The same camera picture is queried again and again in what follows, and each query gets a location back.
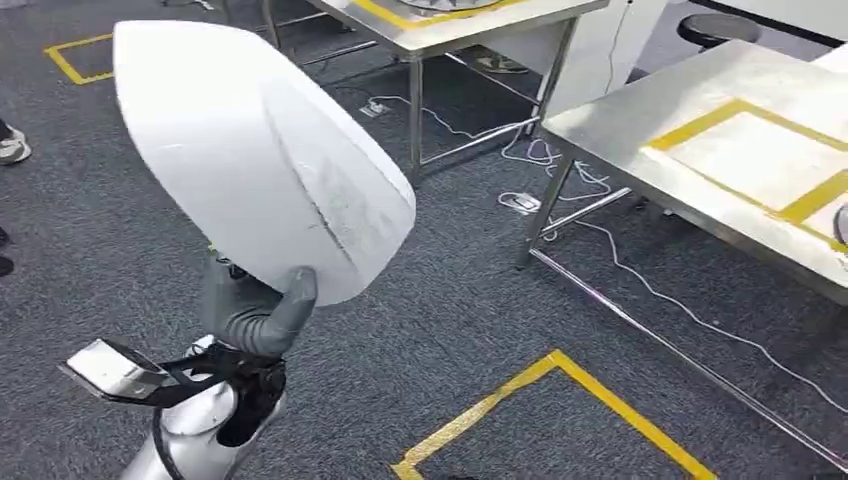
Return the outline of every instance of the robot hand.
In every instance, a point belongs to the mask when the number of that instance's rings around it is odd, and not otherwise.
[[[299,267],[281,294],[210,252],[203,278],[203,324],[241,351],[279,358],[294,343],[318,296],[315,271]]]

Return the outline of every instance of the white foam block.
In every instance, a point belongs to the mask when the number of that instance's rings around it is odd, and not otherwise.
[[[251,32],[115,26],[124,121],[165,190],[215,247],[274,288],[318,273],[319,305],[365,289],[415,220],[401,171],[338,104]]]

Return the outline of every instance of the metal table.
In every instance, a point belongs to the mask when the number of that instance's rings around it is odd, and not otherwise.
[[[563,150],[519,259],[568,278],[843,472],[848,462],[706,365],[652,332],[539,248],[542,235],[630,193],[623,188],[549,224],[573,159],[848,304],[848,249],[833,218],[848,202],[848,77],[730,42],[581,107],[550,115]]]
[[[278,48],[280,42],[276,28],[318,18],[324,16],[324,14],[335,17],[348,27],[371,38],[369,42],[322,55],[319,58],[304,62],[302,65],[328,60],[375,45],[382,45],[390,49],[402,61],[409,63],[409,101],[411,104],[409,138],[412,163],[409,177],[413,185],[419,182],[423,167],[504,133],[526,128],[540,118],[544,118],[545,109],[553,92],[553,88],[546,87],[543,89],[541,99],[537,100],[521,94],[500,80],[472,68],[475,73],[521,96],[538,108],[531,118],[523,122],[517,122],[492,131],[460,147],[423,159],[421,142],[423,121],[422,62],[424,59],[445,55],[451,60],[469,67],[461,58],[450,52],[511,33],[562,23],[562,39],[546,81],[546,85],[553,86],[557,84],[562,63],[568,50],[569,40],[578,18],[584,13],[605,7],[609,2],[609,0],[502,0],[489,7],[444,13],[413,8],[397,0],[308,0],[322,12],[279,24],[274,21],[271,14],[271,1],[262,0],[267,24],[265,29],[268,30],[272,43]]]

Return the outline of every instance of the white wall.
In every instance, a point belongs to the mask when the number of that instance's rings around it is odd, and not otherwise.
[[[607,8],[583,15],[571,40],[549,113],[600,97],[607,82],[610,91],[624,85],[667,1],[633,0],[629,4],[627,0],[610,0]],[[621,31],[613,52],[620,22]],[[492,41],[486,46],[545,74],[561,38],[562,27],[553,25]]]

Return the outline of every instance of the black stool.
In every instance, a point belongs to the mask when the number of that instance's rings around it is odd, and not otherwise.
[[[756,43],[762,31],[756,22],[747,18],[725,13],[697,13],[680,21],[677,34],[687,42],[700,45],[703,52],[728,40]]]

